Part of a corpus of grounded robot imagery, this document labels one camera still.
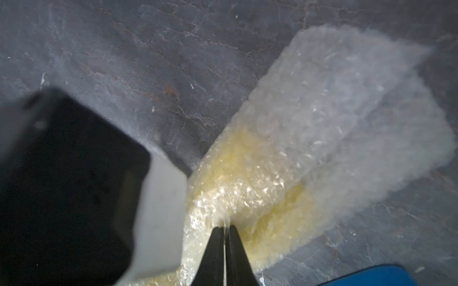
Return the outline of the bubble wrap sheet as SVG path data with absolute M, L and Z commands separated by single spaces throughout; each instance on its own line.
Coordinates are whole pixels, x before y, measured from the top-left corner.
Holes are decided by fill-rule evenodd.
M 317 229 L 298 248 L 454 157 L 455 134 L 416 70 L 431 53 L 374 30 L 301 30 L 224 128 L 265 140 L 312 194 Z

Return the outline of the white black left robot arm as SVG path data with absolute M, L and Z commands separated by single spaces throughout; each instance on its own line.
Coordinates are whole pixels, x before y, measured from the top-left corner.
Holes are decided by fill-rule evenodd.
M 181 263 L 186 175 L 65 92 L 1 107 L 1 284 L 124 286 Z

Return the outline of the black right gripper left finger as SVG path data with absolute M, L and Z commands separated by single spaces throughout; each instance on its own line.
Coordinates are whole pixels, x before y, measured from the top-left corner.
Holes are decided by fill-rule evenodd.
M 224 285 L 224 241 L 224 228 L 215 227 L 191 286 Z

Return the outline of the yellow plastic wine glass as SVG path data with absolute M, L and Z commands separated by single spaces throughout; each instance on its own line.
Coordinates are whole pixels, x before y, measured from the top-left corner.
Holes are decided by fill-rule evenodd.
M 188 181 L 180 267 L 146 280 L 148 286 L 188 286 L 211 231 L 234 225 L 254 272 L 308 241 L 317 208 L 286 157 L 244 128 L 228 128 Z

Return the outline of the blue tape dispenser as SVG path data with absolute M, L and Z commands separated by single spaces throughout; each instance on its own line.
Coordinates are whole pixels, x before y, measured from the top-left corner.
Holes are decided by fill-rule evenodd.
M 323 283 L 322 286 L 418 286 L 400 265 L 378 265 Z

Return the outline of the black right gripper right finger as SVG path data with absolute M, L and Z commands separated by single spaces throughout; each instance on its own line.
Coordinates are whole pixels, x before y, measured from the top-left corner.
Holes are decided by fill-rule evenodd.
M 234 225 L 226 233 L 226 282 L 228 286 L 259 286 Z

